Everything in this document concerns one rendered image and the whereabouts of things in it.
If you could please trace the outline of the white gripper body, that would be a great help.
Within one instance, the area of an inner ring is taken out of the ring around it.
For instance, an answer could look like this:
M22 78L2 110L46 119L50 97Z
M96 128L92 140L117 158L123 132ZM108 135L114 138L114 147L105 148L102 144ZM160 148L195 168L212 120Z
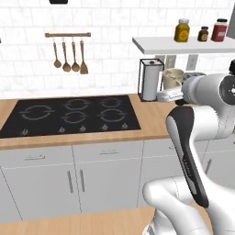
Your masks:
M162 103L169 103L183 98L181 87L162 90L157 93L157 101Z

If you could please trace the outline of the grey cabinet door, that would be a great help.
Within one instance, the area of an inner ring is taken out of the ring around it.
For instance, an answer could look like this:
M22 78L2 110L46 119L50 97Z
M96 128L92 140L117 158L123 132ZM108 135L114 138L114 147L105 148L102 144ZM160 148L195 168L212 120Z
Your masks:
M137 206L141 158L77 163L81 210L96 213ZM80 169L84 171L82 192Z
M171 176L182 176L178 158L173 156L158 156L158 157L146 157L142 160L142 166L140 171L140 190L138 207L146 207L143 196L142 187L146 182L155 179L168 178Z
M235 189L235 151L205 153L202 158L203 168L212 159L207 176L219 185Z
M68 171L71 172L73 193L70 192ZM4 168L3 174L24 220L81 212L72 163Z

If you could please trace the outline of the beige jug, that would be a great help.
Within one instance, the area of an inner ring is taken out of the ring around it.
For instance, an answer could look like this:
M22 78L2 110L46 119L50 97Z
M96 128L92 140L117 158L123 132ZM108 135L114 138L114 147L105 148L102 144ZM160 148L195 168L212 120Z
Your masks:
M169 68L162 73L163 89L172 89L182 85L184 72L181 69Z

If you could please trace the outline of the grey toaster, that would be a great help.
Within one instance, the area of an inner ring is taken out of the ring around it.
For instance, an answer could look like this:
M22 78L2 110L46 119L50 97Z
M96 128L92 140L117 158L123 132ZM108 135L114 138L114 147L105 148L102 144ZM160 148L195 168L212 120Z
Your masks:
M195 76L201 76L201 75L206 75L205 73L201 72L191 72L191 73L184 73L183 74L183 82L189 79L190 77L195 77Z

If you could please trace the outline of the black paper towel holder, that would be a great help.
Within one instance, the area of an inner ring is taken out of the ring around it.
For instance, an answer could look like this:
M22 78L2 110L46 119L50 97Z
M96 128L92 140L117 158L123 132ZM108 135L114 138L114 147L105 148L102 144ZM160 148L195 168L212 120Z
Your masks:
M159 77L158 77L158 85L157 85L157 92L156 92L156 98L152 101L157 100L157 93L161 90L161 83L162 83L162 72L164 70L164 64L159 59L140 59L140 67L139 67L139 80L138 80L138 96L142 102L151 102L151 101L145 101L142 98L143 93L143 75L144 75L144 69L147 65L158 65L160 67L159 69Z

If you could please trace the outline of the grey drawer front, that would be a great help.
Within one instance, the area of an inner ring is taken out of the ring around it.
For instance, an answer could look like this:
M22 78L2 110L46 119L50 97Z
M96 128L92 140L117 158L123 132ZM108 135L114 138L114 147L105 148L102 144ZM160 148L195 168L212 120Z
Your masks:
M170 150L173 143L170 139L145 140L143 147L144 157L171 156L176 154L176 150Z
M76 162L99 162L140 158L143 141L118 141L73 145Z
M0 165L4 168L54 165L72 161L71 146L0 151Z
M221 140L210 140L207 144L207 152L235 151L235 134Z

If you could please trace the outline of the small brown jar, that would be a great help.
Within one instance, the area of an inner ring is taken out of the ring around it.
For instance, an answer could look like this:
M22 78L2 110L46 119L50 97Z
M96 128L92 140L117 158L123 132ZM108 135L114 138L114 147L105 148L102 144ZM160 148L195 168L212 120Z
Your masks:
M208 27L203 26L200 31L198 32L198 36L197 36L197 40L198 41L207 41L207 37L208 37Z

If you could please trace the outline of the red jar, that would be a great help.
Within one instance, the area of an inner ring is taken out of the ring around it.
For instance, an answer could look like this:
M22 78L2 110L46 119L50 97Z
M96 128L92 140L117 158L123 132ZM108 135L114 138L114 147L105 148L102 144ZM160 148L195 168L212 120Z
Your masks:
M226 30L227 30L227 22L228 20L225 18L218 18L215 23L212 31L211 39L215 42L221 42L225 38Z

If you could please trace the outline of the wooden spatula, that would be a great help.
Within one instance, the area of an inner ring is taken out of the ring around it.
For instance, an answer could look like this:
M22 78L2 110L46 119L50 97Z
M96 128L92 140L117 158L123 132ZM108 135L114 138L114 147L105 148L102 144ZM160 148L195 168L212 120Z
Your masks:
M81 54L84 54L84 42L82 40L80 41L80 47L81 47ZM84 62L84 57L82 57L80 74L88 74L88 68L87 68L87 65Z

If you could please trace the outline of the wooden round spoon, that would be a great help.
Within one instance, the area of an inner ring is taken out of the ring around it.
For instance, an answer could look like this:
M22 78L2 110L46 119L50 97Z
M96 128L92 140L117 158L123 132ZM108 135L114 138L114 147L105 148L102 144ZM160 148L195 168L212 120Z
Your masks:
M72 42L72 48L73 48L73 65L72 65L72 70L74 72L79 72L80 71L80 65L76 62L76 51L75 51L75 43Z

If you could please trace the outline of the black hob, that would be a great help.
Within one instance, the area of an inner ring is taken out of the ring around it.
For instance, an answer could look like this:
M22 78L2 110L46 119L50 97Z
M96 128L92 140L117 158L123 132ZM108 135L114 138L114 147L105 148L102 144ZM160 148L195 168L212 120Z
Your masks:
M139 130L127 95L19 100L0 139Z

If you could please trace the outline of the wooden ladle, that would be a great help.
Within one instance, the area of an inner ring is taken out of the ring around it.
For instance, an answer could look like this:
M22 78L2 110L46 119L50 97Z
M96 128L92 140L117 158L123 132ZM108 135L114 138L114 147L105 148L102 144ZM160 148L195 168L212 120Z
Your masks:
M62 49L63 49L63 55L64 55L64 65L62 66L62 69L65 72L69 72L71 70L71 65L67 62L67 55L66 55L66 43L62 43Z

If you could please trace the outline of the white wall outlet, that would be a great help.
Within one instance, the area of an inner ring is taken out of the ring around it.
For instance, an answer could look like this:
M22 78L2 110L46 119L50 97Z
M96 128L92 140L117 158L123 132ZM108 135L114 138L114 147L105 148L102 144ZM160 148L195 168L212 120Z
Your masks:
M194 71L196 69L198 55L197 54L189 54L186 69L187 71Z
M175 66L176 56L175 55L167 55L165 61L165 68L173 68Z

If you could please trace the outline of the grey wall cabinet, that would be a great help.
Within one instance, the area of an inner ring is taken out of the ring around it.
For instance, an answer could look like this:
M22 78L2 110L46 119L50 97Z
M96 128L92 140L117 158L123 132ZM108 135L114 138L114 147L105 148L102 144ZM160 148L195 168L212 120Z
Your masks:
M233 5L232 13L229 19L229 25L225 40L228 39L235 39L235 4Z

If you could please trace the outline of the wooden utensil rail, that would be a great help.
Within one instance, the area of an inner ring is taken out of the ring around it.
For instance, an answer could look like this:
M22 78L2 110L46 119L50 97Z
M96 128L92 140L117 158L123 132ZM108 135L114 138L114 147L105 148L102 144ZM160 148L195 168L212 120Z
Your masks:
M71 38L71 37L91 37L91 32L86 33L45 33L45 38Z

